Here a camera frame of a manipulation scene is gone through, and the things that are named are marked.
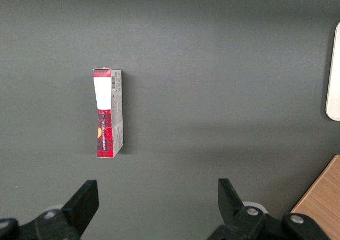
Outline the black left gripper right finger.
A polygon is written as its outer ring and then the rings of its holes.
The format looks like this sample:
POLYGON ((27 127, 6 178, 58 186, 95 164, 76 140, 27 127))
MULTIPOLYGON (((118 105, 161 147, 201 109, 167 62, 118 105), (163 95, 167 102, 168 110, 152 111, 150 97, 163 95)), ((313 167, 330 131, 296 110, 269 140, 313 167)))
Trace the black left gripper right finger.
POLYGON ((208 239, 328 239, 309 216, 286 213, 275 219, 253 205, 244 205, 227 178, 218 180, 218 207, 223 224, 208 239))

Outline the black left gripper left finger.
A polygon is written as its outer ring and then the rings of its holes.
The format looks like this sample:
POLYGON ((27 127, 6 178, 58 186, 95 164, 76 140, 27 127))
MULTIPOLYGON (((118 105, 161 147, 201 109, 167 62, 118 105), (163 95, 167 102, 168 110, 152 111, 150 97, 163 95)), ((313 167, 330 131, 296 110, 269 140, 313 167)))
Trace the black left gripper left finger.
POLYGON ((87 180, 59 209, 42 212, 29 223, 1 219, 1 239, 81 239, 99 207, 98 184, 87 180))

